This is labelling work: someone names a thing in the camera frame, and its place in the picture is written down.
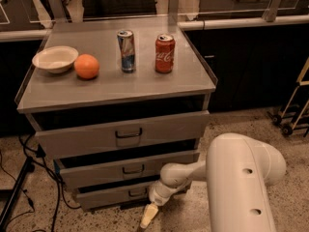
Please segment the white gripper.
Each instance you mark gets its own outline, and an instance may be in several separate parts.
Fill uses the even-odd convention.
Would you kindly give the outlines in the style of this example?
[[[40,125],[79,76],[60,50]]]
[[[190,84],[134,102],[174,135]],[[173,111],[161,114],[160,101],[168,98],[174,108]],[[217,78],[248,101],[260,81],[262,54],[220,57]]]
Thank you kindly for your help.
[[[155,181],[149,188],[149,199],[152,202],[145,207],[141,218],[140,227],[146,229],[151,221],[155,218],[158,207],[164,206],[172,195],[180,192],[188,185],[188,182],[181,184],[178,187],[171,188],[164,184],[161,180]]]

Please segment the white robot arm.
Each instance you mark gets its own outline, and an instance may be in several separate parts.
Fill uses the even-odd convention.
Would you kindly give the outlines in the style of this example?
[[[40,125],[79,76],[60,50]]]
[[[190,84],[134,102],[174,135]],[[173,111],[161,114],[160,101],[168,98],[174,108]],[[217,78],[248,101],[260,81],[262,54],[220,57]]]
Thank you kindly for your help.
[[[277,232],[267,186],[286,173],[286,161],[273,146],[238,133],[223,133],[210,144],[206,159],[167,163],[150,185],[140,227],[149,226],[158,208],[193,181],[206,181],[211,232]]]

